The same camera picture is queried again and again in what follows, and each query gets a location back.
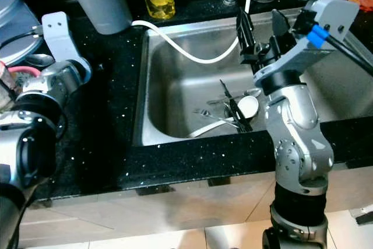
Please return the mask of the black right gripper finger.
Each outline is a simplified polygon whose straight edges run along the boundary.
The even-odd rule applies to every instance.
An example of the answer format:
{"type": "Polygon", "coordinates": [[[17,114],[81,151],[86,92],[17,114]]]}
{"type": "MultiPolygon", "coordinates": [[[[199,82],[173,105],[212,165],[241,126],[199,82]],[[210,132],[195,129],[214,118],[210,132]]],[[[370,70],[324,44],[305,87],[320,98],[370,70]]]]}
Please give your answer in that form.
{"type": "Polygon", "coordinates": [[[239,39],[241,57],[258,57],[258,44],[254,39],[253,22],[245,10],[237,14],[237,37],[239,39]]]}
{"type": "Polygon", "coordinates": [[[287,52],[293,47],[293,34],[290,33],[290,23],[282,12],[272,10],[271,46],[275,52],[287,52]]]}

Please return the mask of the steel spoon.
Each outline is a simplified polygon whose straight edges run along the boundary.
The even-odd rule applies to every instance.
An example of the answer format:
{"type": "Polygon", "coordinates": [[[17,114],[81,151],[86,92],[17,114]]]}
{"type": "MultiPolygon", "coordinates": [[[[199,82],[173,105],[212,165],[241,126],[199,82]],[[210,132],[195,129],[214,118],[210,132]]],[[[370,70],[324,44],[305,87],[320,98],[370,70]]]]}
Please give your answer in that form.
{"type": "MultiPolygon", "coordinates": [[[[230,92],[230,95],[232,98],[237,98],[238,100],[240,100],[241,98],[245,97],[245,96],[254,96],[254,97],[258,97],[259,94],[261,94],[262,90],[259,89],[259,88],[253,88],[253,89],[248,89],[248,90],[243,90],[243,91],[237,91],[237,92],[230,92]]],[[[216,100],[209,100],[207,101],[206,103],[208,105],[214,105],[216,103],[225,103],[227,102],[228,100],[228,97],[221,97],[219,99],[216,99],[216,100]]]]}

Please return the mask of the small white cup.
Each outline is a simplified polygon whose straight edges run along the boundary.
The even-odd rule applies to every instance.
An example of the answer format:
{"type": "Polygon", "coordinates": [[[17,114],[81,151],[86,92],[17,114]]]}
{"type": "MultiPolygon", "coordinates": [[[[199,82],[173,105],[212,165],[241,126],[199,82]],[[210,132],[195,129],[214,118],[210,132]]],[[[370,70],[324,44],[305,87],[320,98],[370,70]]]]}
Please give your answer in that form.
{"type": "Polygon", "coordinates": [[[245,96],[237,102],[237,106],[244,118],[253,118],[259,111],[259,100],[254,96],[245,96]]]}

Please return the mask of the black knife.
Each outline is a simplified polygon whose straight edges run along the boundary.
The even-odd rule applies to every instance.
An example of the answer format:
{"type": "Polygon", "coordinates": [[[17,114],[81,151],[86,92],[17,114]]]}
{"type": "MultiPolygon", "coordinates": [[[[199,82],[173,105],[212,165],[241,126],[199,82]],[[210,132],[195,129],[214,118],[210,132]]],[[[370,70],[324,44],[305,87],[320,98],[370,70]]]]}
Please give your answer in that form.
{"type": "Polygon", "coordinates": [[[250,126],[250,123],[247,118],[245,118],[245,115],[243,115],[242,111],[239,108],[239,105],[237,102],[235,102],[234,98],[231,95],[231,92],[227,89],[226,84],[219,79],[222,89],[224,90],[224,94],[227,98],[227,105],[229,109],[231,110],[231,116],[234,118],[234,120],[237,122],[238,132],[241,134],[244,134],[245,132],[252,132],[252,127],[250,126]]]}

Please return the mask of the steel fork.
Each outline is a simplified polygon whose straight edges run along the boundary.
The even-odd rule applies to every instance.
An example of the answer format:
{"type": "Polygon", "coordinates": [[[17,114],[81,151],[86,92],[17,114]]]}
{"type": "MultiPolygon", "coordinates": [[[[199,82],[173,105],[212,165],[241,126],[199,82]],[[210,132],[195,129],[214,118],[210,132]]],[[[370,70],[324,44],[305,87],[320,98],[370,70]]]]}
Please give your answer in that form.
{"type": "Polygon", "coordinates": [[[233,121],[232,118],[221,118],[221,117],[218,117],[216,115],[213,115],[210,110],[206,110],[205,108],[195,108],[194,111],[193,111],[195,114],[198,114],[198,115],[201,115],[203,117],[206,117],[206,118],[211,118],[213,120],[216,120],[216,121],[221,121],[221,122],[224,122],[226,124],[229,124],[235,128],[238,127],[237,123],[235,123],[235,121],[233,121]]]}

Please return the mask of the stainless steel sink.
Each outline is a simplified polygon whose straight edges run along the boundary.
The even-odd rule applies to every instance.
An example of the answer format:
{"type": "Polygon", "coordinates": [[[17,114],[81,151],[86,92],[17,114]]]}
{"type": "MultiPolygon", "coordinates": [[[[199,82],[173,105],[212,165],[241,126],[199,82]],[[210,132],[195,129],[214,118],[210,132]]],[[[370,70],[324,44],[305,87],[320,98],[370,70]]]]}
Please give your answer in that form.
{"type": "MultiPolygon", "coordinates": [[[[271,12],[251,15],[251,19],[254,38],[267,42],[273,35],[271,12]]],[[[343,42],[373,63],[373,36],[365,32],[361,22],[355,24],[356,30],[348,32],[343,42]]],[[[161,30],[190,54],[209,59],[223,54],[234,41],[235,16],[161,30]]],[[[219,62],[200,64],[184,57],[152,31],[146,34],[145,46],[135,131],[135,143],[140,146],[184,141],[190,132],[216,121],[195,114],[196,108],[229,118],[223,103],[206,103],[226,96],[219,79],[230,92],[258,88],[250,66],[240,64],[239,47],[219,62]]],[[[346,55],[333,52],[304,71],[301,80],[307,84],[320,122],[373,116],[373,77],[346,55]]],[[[257,98],[264,107],[266,97],[261,93],[257,98]]],[[[261,116],[264,108],[260,109],[251,118],[253,131],[266,130],[261,116]]]]}

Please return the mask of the translucent stacked plastic containers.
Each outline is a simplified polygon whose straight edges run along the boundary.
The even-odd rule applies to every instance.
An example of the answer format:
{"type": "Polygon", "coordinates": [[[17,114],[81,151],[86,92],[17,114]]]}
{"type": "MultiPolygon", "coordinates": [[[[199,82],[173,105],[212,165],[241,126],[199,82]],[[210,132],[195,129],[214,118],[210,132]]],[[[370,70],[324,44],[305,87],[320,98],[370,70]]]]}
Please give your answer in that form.
{"type": "Polygon", "coordinates": [[[32,32],[40,25],[23,0],[0,0],[0,59],[7,66],[21,62],[37,51],[42,39],[32,35],[10,41],[13,36],[32,32]]]}

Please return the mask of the floral plate with red rim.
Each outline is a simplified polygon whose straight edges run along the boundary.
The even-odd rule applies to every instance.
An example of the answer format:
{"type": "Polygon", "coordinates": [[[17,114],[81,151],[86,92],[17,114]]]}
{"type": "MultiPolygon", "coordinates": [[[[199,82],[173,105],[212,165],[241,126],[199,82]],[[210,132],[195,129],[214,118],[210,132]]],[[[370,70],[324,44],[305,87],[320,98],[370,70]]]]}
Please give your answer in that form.
{"type": "Polygon", "coordinates": [[[22,86],[28,79],[34,78],[34,75],[26,71],[10,72],[1,65],[0,72],[0,113],[10,111],[13,107],[17,95],[22,92],[22,86]]]}

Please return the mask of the white plastic spoon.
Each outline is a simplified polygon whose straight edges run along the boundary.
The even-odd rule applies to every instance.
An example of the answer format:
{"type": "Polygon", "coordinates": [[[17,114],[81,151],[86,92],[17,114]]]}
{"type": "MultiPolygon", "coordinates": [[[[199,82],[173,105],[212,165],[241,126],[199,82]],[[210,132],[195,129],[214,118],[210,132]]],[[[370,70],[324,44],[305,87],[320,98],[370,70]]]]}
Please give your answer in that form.
{"type": "Polygon", "coordinates": [[[200,135],[206,134],[210,130],[213,130],[215,128],[220,127],[221,125],[232,124],[233,122],[234,122],[233,118],[228,118],[227,120],[215,121],[212,124],[208,124],[204,127],[201,127],[197,130],[194,130],[193,132],[190,132],[190,134],[188,134],[187,138],[188,139],[195,139],[195,138],[199,137],[200,135]]]}

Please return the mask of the large metal spoon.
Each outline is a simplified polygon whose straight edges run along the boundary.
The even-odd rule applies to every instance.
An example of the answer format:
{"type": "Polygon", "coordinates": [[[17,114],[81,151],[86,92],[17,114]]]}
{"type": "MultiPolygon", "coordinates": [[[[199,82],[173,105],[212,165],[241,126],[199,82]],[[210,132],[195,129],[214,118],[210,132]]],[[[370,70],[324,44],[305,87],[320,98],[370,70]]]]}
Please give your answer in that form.
{"type": "Polygon", "coordinates": [[[51,55],[47,54],[30,54],[24,58],[24,62],[30,66],[43,69],[55,63],[55,60],[51,55]]]}

